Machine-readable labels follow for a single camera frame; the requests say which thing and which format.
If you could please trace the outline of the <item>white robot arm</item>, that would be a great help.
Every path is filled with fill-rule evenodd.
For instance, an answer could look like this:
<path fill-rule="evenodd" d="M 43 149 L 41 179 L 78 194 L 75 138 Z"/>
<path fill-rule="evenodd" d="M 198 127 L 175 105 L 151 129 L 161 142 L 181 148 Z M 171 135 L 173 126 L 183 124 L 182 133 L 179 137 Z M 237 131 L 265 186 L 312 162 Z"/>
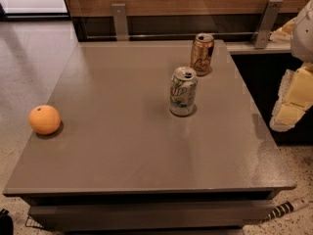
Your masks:
<path fill-rule="evenodd" d="M 313 106 L 313 0 L 292 20 L 270 34 L 274 42 L 289 42 L 291 54 L 302 65 L 282 76 L 270 120 L 274 131 L 285 132 L 295 127 Z"/>

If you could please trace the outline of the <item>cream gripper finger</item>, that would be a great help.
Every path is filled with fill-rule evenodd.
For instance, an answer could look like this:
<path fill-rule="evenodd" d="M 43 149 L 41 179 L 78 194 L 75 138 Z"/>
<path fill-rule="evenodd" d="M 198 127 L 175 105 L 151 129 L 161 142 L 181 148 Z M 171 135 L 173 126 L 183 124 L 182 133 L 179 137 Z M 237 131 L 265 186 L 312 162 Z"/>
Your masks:
<path fill-rule="evenodd" d="M 295 21 L 296 18 L 293 18 L 286 22 L 282 27 L 273 31 L 270 34 L 270 40 L 274 42 L 290 42 Z"/>
<path fill-rule="evenodd" d="M 304 63 L 296 71 L 286 70 L 282 77 L 270 127 L 285 132 L 296 126 L 313 106 L 313 64 Z"/>

